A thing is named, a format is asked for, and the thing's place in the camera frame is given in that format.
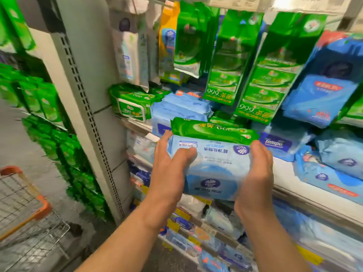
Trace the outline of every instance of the shopping cart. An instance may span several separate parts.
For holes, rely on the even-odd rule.
[[[20,168],[0,169],[0,271],[31,271],[70,226],[25,177]]]

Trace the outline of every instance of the gray concrete floor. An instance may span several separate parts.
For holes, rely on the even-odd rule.
[[[20,167],[47,197],[62,219],[82,226],[84,232],[81,238],[75,239],[67,234],[61,239],[61,245],[70,257],[86,245],[90,246],[91,251],[95,251],[111,235],[116,226],[96,219],[85,211],[83,205],[67,197],[66,182],[59,177],[60,174],[52,161],[43,156],[41,147],[30,141],[26,134],[20,121],[26,116],[19,109],[10,108],[0,99],[0,168],[7,165]],[[35,271],[56,271],[51,267],[61,256],[61,251],[55,248],[46,260],[35,268]],[[74,271],[81,262],[80,258],[76,259],[64,271]],[[164,248],[158,239],[143,272],[169,271],[194,272],[197,269],[193,262],[181,256],[178,251]]]

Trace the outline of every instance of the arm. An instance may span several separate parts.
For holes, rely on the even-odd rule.
[[[155,149],[155,162],[145,200],[90,256],[77,272],[139,272],[160,228],[175,211],[184,188],[184,168],[196,149],[179,149],[171,160],[166,148],[172,133],[166,131]]]
[[[251,145],[252,166],[238,192],[234,210],[252,243],[260,272],[311,272],[285,229],[272,204],[273,159],[260,142]]]

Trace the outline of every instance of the yellow package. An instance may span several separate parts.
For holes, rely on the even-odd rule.
[[[159,76],[161,80],[181,85],[189,78],[174,69],[176,26],[180,13],[179,2],[165,2],[159,31]]]

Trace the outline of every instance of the hand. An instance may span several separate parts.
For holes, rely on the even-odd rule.
[[[154,165],[151,173],[150,188],[145,198],[148,206],[154,208],[150,216],[152,227],[160,228],[175,211],[184,189],[184,169],[197,154],[197,149],[179,149],[173,159],[166,149],[168,139],[173,135],[166,131],[155,148]]]
[[[272,205],[273,158],[258,140],[251,144],[252,165],[237,192],[234,210],[242,222],[274,214]]]

